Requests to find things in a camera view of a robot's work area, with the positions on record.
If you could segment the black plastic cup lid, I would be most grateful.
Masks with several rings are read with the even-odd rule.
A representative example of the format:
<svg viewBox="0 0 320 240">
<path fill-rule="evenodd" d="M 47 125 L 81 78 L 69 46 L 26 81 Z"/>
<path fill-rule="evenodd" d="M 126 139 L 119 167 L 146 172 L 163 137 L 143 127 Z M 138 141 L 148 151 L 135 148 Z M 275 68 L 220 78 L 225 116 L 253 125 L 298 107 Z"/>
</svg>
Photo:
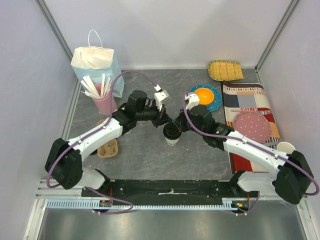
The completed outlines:
<svg viewBox="0 0 320 240">
<path fill-rule="evenodd" d="M 175 123 L 170 122 L 164 126 L 163 135 L 169 140 L 177 140 L 181 137 L 182 133 Z"/>
</svg>

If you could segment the single white paper cup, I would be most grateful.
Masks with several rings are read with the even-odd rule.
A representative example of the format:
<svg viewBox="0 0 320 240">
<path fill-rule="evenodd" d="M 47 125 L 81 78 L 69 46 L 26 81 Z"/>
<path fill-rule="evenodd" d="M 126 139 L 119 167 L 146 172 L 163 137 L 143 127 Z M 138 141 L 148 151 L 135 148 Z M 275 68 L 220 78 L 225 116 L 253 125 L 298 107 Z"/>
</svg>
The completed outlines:
<svg viewBox="0 0 320 240">
<path fill-rule="evenodd" d="M 180 135 L 165 136 L 165 140 L 166 140 L 168 145 L 174 146 L 174 145 L 176 145 L 178 143 L 180 137 L 181 137 Z"/>
</svg>

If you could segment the brown cardboard cup carrier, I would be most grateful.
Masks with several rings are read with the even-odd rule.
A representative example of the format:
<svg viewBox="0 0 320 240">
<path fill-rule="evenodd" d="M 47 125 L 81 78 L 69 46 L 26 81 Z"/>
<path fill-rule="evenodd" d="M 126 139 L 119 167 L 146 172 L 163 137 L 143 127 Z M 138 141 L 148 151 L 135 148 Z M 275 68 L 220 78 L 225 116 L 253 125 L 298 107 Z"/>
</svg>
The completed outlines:
<svg viewBox="0 0 320 240">
<path fill-rule="evenodd" d="M 118 153 L 118 141 L 116 138 L 108 141 L 97 149 L 97 155 L 102 158 L 112 158 Z"/>
</svg>

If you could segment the light blue paper bag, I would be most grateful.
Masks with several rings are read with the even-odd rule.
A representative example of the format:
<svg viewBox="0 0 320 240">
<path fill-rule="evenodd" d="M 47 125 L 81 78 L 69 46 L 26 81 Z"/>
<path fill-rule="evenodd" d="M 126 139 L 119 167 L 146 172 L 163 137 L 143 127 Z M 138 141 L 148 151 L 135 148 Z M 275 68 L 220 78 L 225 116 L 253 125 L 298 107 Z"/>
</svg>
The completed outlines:
<svg viewBox="0 0 320 240">
<path fill-rule="evenodd" d="M 94 84 L 102 82 L 102 77 L 111 78 L 111 82 L 122 73 L 115 50 L 104 48 L 90 43 L 90 34 L 87 37 L 87 46 L 80 46 L 74 50 L 70 65 L 79 81 L 89 76 Z"/>
</svg>

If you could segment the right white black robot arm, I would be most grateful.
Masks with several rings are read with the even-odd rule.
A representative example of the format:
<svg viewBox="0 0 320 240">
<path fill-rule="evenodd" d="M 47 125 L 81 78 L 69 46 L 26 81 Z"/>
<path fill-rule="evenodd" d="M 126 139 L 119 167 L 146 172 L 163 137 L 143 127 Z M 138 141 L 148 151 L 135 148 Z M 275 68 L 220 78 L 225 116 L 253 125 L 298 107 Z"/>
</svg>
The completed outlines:
<svg viewBox="0 0 320 240">
<path fill-rule="evenodd" d="M 263 167 L 262 172 L 237 173 L 229 184 L 229 191 L 235 197 L 245 192 L 275 192 L 283 200 L 297 205 L 303 196 L 309 195 L 307 189 L 314 184 L 317 195 L 320 187 L 305 156 L 294 150 L 292 153 L 278 151 L 245 137 L 233 128 L 215 122 L 212 114 L 203 105 L 188 109 L 182 107 L 182 131 L 193 131 L 202 136 L 211 147 L 241 156 Z"/>
</svg>

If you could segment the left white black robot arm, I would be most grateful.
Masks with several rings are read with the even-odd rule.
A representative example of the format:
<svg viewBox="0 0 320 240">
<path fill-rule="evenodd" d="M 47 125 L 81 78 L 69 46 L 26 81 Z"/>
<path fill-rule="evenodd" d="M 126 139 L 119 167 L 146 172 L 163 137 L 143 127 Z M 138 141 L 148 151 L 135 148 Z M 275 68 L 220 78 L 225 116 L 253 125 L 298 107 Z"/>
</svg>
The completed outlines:
<svg viewBox="0 0 320 240">
<path fill-rule="evenodd" d="M 170 123 L 165 100 L 169 95 L 158 91 L 152 99 L 142 90 L 134 90 L 105 121 L 86 133 L 69 140 L 58 138 L 52 144 L 45 163 L 48 177 L 65 190 L 75 186 L 92 188 L 99 197 L 110 191 L 109 179 L 98 170 L 83 167 L 83 161 L 107 142 L 117 139 L 136 127 L 139 121 L 150 121 L 154 127 Z"/>
</svg>

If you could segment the orange bowl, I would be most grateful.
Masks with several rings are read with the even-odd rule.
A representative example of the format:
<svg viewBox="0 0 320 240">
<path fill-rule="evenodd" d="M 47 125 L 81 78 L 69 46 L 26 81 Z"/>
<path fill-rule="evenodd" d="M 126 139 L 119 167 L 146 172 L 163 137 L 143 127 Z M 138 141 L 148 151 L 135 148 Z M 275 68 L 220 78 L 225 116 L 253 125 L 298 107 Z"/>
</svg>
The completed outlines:
<svg viewBox="0 0 320 240">
<path fill-rule="evenodd" d="M 198 96 L 200 105 L 209 105 L 215 99 L 215 94 L 212 92 L 212 90 L 206 87 L 198 88 L 194 91 L 194 93 Z"/>
</svg>

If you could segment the blue dotted plate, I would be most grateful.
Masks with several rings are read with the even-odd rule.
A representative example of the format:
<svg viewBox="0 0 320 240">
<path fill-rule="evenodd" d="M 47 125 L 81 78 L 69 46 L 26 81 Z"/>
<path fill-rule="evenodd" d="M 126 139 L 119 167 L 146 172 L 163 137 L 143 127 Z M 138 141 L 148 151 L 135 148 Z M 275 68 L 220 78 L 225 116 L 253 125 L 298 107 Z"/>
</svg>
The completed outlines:
<svg viewBox="0 0 320 240">
<path fill-rule="evenodd" d="M 214 112 L 214 111 L 218 110 L 219 107 L 222 105 L 222 95 L 221 95 L 221 93 L 215 87 L 213 87 L 211 85 L 207 85 L 207 84 L 196 85 L 196 86 L 192 87 L 189 92 L 190 93 L 195 93 L 195 90 L 197 90 L 199 88 L 208 88 L 208 89 L 212 90 L 212 92 L 214 93 L 213 102 L 211 104 L 209 104 L 209 105 L 203 105 L 203 106 L 206 106 L 206 108 L 210 112 Z"/>
</svg>

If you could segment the pink straw holder cup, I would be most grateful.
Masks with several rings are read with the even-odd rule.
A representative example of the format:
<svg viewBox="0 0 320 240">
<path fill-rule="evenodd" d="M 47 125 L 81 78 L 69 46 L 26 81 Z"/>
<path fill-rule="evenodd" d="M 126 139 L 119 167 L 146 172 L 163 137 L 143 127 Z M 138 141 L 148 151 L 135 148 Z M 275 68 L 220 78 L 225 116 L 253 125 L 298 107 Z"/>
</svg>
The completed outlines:
<svg viewBox="0 0 320 240">
<path fill-rule="evenodd" d="M 99 113 L 102 115 L 110 115 L 117 109 L 116 101 L 111 92 L 102 98 L 92 97 L 92 100 L 95 103 Z"/>
</svg>

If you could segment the colourful patterned placemat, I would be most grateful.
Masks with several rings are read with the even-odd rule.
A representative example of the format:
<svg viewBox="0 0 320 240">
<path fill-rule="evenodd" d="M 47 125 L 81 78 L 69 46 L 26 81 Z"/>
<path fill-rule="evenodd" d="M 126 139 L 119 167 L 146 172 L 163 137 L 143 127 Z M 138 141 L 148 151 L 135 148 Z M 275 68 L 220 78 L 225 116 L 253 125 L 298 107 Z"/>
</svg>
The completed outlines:
<svg viewBox="0 0 320 240">
<path fill-rule="evenodd" d="M 282 142 L 273 111 L 269 104 L 264 87 L 259 83 L 231 83 L 221 84 L 222 102 L 226 124 L 234 128 L 234 120 L 242 111 L 254 111 L 270 124 L 270 136 L 263 145 L 276 149 Z"/>
</svg>

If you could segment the yellow woven tray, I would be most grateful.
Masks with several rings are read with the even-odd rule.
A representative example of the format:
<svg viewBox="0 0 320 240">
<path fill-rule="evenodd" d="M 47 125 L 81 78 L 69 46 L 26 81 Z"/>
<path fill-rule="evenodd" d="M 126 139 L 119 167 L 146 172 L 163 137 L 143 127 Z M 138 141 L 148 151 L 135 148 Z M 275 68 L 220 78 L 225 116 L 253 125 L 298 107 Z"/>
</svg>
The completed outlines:
<svg viewBox="0 0 320 240">
<path fill-rule="evenodd" d="M 209 76 L 219 82 L 244 79 L 240 62 L 230 60 L 213 60 L 208 64 Z"/>
</svg>

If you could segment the pink dotted plate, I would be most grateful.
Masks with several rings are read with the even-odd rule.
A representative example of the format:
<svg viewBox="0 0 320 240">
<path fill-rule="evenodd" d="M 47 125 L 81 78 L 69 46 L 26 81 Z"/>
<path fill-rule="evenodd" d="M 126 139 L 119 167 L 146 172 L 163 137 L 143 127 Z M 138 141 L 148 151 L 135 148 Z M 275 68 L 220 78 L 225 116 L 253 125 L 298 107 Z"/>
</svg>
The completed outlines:
<svg viewBox="0 0 320 240">
<path fill-rule="evenodd" d="M 272 133 L 269 121 L 255 111 L 240 112 L 233 123 L 236 131 L 260 144 L 266 142 Z"/>
</svg>

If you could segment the white wrapped straws bundle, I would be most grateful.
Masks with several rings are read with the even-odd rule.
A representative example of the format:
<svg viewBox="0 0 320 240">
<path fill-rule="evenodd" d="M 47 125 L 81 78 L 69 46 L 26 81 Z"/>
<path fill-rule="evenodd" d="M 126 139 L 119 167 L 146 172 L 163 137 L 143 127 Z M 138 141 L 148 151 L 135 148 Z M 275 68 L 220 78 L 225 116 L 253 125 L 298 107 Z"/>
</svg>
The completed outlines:
<svg viewBox="0 0 320 240">
<path fill-rule="evenodd" d="M 101 83 L 95 83 L 90 76 L 84 76 L 80 81 L 81 85 L 84 87 L 84 91 L 81 93 L 85 94 L 87 97 L 93 99 L 102 99 L 106 97 L 111 92 L 112 79 L 103 73 L 101 78 Z"/>
</svg>

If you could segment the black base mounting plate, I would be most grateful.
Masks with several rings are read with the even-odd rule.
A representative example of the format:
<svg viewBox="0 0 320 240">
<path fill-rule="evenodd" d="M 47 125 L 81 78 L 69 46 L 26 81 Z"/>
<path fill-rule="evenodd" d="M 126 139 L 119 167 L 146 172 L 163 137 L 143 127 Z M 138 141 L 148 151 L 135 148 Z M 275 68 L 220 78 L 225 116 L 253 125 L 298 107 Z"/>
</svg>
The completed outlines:
<svg viewBox="0 0 320 240">
<path fill-rule="evenodd" d="M 97 190 L 106 196 L 137 203 L 216 203 L 226 199 L 251 199 L 257 191 L 245 192 L 229 181 L 116 179 Z"/>
</svg>

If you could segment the light blue mug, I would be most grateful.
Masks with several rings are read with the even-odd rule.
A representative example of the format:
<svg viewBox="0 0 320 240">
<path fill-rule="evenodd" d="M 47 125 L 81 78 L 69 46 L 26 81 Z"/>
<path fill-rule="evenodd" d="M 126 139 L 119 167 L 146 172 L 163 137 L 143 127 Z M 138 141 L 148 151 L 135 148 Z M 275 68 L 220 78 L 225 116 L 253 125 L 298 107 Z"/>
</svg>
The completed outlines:
<svg viewBox="0 0 320 240">
<path fill-rule="evenodd" d="M 279 152 L 284 152 L 284 153 L 287 153 L 287 154 L 292 154 L 293 151 L 296 150 L 296 148 L 289 142 L 286 142 L 286 141 L 282 141 L 280 142 L 276 149 L 279 151 Z"/>
</svg>

